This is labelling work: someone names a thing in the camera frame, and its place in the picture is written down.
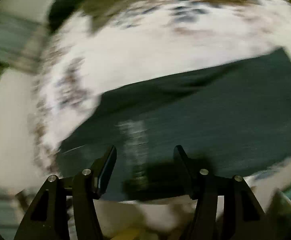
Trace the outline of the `dark blue denim pant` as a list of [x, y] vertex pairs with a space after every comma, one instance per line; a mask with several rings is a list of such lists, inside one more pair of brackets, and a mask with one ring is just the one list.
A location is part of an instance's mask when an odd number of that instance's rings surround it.
[[106, 200], [186, 194], [177, 145], [194, 170], [211, 168], [222, 177], [265, 171], [291, 157], [291, 61], [280, 48], [108, 91], [61, 143], [57, 167], [74, 176], [111, 145], [117, 161]]

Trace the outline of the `white floral bed sheet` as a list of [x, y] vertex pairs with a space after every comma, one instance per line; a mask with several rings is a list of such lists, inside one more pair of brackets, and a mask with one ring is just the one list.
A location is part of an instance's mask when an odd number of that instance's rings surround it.
[[[66, 178], [56, 164], [60, 145], [108, 91], [280, 48], [291, 61], [291, 0], [83, 0], [42, 54], [33, 95], [35, 163]], [[291, 157], [242, 177], [267, 210], [291, 183]], [[162, 199], [94, 201], [106, 237], [126, 228], [152, 237], [180, 230], [196, 204], [187, 190]]]

